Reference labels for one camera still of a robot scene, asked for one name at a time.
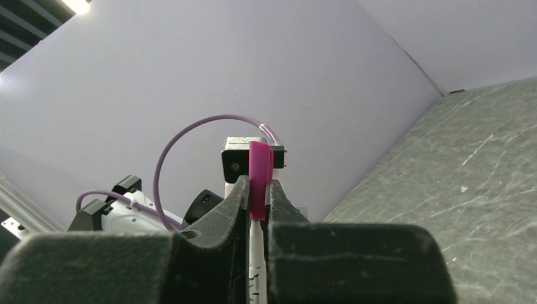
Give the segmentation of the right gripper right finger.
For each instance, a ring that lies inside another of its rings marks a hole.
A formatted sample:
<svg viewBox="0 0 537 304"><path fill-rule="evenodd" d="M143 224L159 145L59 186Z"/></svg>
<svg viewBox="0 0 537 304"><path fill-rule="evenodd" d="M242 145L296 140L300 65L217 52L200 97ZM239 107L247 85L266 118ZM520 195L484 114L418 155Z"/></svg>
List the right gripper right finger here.
<svg viewBox="0 0 537 304"><path fill-rule="evenodd" d="M270 303L456 303L438 243L413 224L309 222L267 188Z"/></svg>

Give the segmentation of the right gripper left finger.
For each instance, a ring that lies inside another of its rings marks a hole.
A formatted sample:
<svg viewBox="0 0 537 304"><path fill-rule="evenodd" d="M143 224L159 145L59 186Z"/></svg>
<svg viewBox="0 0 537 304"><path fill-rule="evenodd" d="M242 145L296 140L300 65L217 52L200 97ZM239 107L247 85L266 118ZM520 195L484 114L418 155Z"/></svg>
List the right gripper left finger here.
<svg viewBox="0 0 537 304"><path fill-rule="evenodd" d="M249 182L181 232L34 234L1 264L2 303L246 303Z"/></svg>

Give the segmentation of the white pen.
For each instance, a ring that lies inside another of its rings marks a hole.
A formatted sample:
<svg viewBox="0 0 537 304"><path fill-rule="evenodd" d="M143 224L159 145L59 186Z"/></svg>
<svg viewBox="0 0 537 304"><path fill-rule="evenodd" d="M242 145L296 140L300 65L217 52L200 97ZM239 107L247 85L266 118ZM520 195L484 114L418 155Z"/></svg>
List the white pen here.
<svg viewBox="0 0 537 304"><path fill-rule="evenodd" d="M259 221L250 223L249 264L248 264L249 303L267 304L267 266L263 231Z"/></svg>

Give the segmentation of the magenta pen cap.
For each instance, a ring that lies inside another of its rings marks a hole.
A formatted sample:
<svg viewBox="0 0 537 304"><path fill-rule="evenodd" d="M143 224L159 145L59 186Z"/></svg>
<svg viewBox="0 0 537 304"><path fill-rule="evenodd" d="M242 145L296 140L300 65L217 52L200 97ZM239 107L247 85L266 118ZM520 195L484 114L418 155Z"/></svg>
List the magenta pen cap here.
<svg viewBox="0 0 537 304"><path fill-rule="evenodd" d="M248 154L250 219L265 220L267 185L272 180L273 150L269 144L251 141Z"/></svg>

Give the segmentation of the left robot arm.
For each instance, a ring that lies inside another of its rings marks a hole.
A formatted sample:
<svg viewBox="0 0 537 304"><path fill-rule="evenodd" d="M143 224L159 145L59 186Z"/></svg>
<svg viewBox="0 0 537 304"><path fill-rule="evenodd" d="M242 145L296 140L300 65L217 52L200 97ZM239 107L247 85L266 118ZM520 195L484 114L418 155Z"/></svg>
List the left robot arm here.
<svg viewBox="0 0 537 304"><path fill-rule="evenodd" d="M169 224L181 231L199 220L224 199L203 190L183 217L164 211ZM142 192L142 180L128 175L111 190L90 190L75 203L76 214L69 231L144 232L165 231L155 203Z"/></svg>

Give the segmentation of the aluminium frame rail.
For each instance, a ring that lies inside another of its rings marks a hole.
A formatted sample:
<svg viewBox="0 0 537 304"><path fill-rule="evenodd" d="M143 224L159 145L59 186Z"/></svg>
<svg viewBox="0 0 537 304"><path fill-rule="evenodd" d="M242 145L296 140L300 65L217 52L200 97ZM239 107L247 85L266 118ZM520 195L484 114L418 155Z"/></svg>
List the aluminium frame rail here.
<svg viewBox="0 0 537 304"><path fill-rule="evenodd" d="M1 176L1 210L8 215L1 226L16 238L32 233L65 232L66 228Z"/></svg>

